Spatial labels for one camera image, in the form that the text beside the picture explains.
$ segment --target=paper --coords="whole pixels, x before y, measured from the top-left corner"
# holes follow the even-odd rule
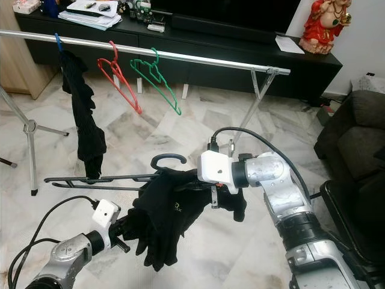
[[[91,8],[85,8],[87,4],[95,3]],[[101,4],[108,4],[111,9],[110,11],[99,11],[99,6]],[[114,17],[116,15],[116,10],[118,8],[117,1],[90,1],[90,0],[77,0],[67,7],[72,10],[95,12],[107,17]]]
[[[96,28],[99,30],[104,30],[104,31],[122,20],[122,17],[118,14],[116,14],[112,18],[107,16],[94,17],[94,16],[82,15],[77,13],[71,13],[68,11],[63,11],[59,13],[58,17],[60,19],[68,20],[74,23],[82,24],[85,26],[89,26],[89,27]]]
[[[276,42],[279,46],[279,49],[281,49],[281,51],[305,54],[305,52],[301,48],[299,48],[299,46],[295,44],[295,42],[291,40],[289,37],[282,37],[277,35]]]

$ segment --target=clothes hanger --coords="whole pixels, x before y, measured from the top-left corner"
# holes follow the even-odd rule
[[[174,111],[178,115],[181,115],[182,111],[180,110],[180,107],[178,107],[178,100],[175,97],[175,94],[174,94],[173,90],[168,86],[166,79],[164,79],[163,75],[159,72],[159,68],[158,68],[158,63],[159,63],[158,51],[156,51],[155,48],[151,48],[151,50],[153,52],[155,52],[155,54],[156,54],[156,59],[155,59],[155,61],[153,63],[148,63],[148,62],[142,61],[140,59],[132,59],[132,60],[130,60],[131,68],[134,71],[136,71],[137,73],[139,73],[140,76],[142,76],[145,80],[147,80],[163,96],[163,98],[168,102],[168,104],[170,104],[170,106],[174,109]],[[159,83],[159,84],[161,84],[162,82],[164,83],[164,85],[166,86],[168,91],[171,93],[171,95],[173,97],[173,100],[174,100],[174,103],[171,103],[171,101],[164,94],[164,92],[162,90],[160,90],[159,87],[157,87],[156,84],[154,84],[150,79],[148,79],[147,76],[145,76],[143,73],[141,73],[141,71],[138,69],[138,65],[140,65],[140,64],[148,66],[150,75],[152,76],[153,79],[155,79],[155,81],[157,83]]]
[[[122,70],[120,69],[119,67],[119,64],[118,64],[118,50],[117,48],[115,47],[115,44],[114,42],[112,41],[109,41],[109,44],[111,44],[114,48],[114,59],[112,61],[108,61],[107,59],[104,59],[104,58],[99,58],[97,60],[97,66],[99,67],[99,69],[104,73],[104,75],[107,77],[107,79],[110,81],[110,83],[113,84],[113,86],[118,90],[118,92],[127,100],[127,102],[132,106],[132,108],[138,113],[138,114],[141,114],[142,113],[142,109],[141,107],[139,106],[139,103],[138,103],[138,99],[134,93],[134,91],[131,89],[131,86],[128,84],[128,81],[126,80],[126,78],[124,77],[123,73],[122,73]],[[111,77],[105,72],[104,68],[103,68],[103,62],[107,63],[111,70],[112,70],[112,73],[113,75],[115,75],[117,77],[117,79],[119,79],[120,82],[124,83],[126,85],[126,87],[128,88],[128,90],[130,91],[130,94],[133,98],[134,101],[131,101],[121,90],[120,88],[117,86],[117,84],[111,79]]]
[[[59,188],[84,188],[91,190],[115,190],[115,191],[140,191],[141,188],[137,187],[112,187],[108,185],[91,185],[91,184],[100,184],[106,182],[113,182],[117,179],[132,179],[135,182],[150,182],[156,179],[161,175],[165,170],[170,170],[168,167],[159,167],[158,161],[164,158],[175,158],[179,160],[182,164],[187,162],[186,158],[183,155],[178,154],[161,154],[156,155],[151,160],[151,167],[156,170],[155,173],[145,174],[145,175],[124,175],[124,176],[103,176],[99,179],[89,179],[85,177],[70,177],[70,178],[46,178],[44,182],[53,182],[52,185]]]
[[[58,43],[59,51],[63,52],[63,47],[61,47],[61,40],[60,40],[59,35],[57,33],[55,33],[55,37],[56,37],[56,42]]]

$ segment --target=statue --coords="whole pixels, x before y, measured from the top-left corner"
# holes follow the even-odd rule
[[[300,46],[314,54],[330,53],[334,36],[339,36],[351,22],[351,16],[347,13],[350,5],[351,0],[316,0],[305,23]]]

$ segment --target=remote control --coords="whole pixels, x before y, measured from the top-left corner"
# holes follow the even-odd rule
[[[164,26],[160,26],[160,25],[150,24],[149,26],[147,26],[147,29],[152,31],[157,31],[160,33],[164,32]]]

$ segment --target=black cable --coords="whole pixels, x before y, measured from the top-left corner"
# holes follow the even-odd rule
[[[335,99],[330,99],[331,101],[337,102],[338,104],[342,104],[342,101],[337,101]]]
[[[217,135],[221,132],[221,131],[242,131],[242,132],[246,132],[247,134],[250,134],[252,135],[253,137],[256,137],[258,140],[260,140],[262,143],[264,143],[265,145],[267,145],[270,149],[272,149],[274,152],[276,152],[277,154],[279,154],[286,162],[287,164],[289,165],[289,167],[293,170],[293,172],[295,173],[295,175],[297,176],[299,182],[301,183],[301,186],[303,187],[303,190],[304,190],[304,193],[305,193],[305,196],[307,197],[307,199],[310,201],[310,194],[309,194],[309,191],[306,187],[306,184],[302,178],[302,176],[300,175],[299,171],[297,170],[297,168],[294,166],[293,162],[283,153],[281,152],[279,149],[277,149],[275,146],[273,146],[270,141],[266,140],[265,138],[263,138],[262,136],[260,136],[259,134],[253,132],[253,131],[250,131],[249,129],[247,128],[237,128],[237,127],[234,127],[234,126],[227,126],[225,128],[220,128],[218,129],[217,131],[214,132],[214,134],[212,135],[211,137],[211,143],[216,143],[217,142]]]
[[[60,203],[56,204],[55,206],[53,206],[46,214],[45,216],[42,218],[39,226],[37,227],[36,231],[35,231],[35,234],[33,235],[31,241],[29,242],[29,245],[33,244],[33,242],[35,242],[36,238],[37,238],[37,235],[39,234],[44,222],[46,221],[47,217],[50,215],[50,213],[53,212],[54,209],[56,209],[58,206],[70,201],[70,200],[74,200],[74,199],[86,199],[88,200],[92,206],[93,206],[93,209],[95,210],[97,205],[98,205],[98,201],[95,201],[93,199],[91,199],[90,197],[87,197],[87,196],[75,196],[75,197],[70,197],[66,200],[63,200],[61,201]],[[24,265],[24,262],[30,252],[31,248],[27,249],[24,253],[24,256],[19,264],[19,266],[17,267],[16,269],[16,273],[14,275],[14,279],[12,280],[12,270],[9,270],[8,272],[8,286],[10,289],[16,289],[16,284],[17,284],[17,280],[19,279],[19,275],[20,275],[20,271],[22,270],[22,267]]]
[[[11,278],[12,278],[12,271],[13,271],[13,267],[14,265],[16,264],[16,262],[18,261],[18,259],[21,257],[21,255],[28,251],[28,250],[31,250],[31,248],[39,243],[42,243],[42,242],[52,242],[52,243],[60,243],[60,241],[58,240],[55,240],[55,239],[51,239],[51,238],[44,238],[44,239],[40,239],[40,240],[37,240],[35,242],[33,242],[32,244],[29,244],[27,247],[25,247],[23,250],[21,250],[17,255],[16,257],[14,257],[14,259],[12,260],[12,263],[10,265],[10,268],[8,269],[8,287],[11,288]]]

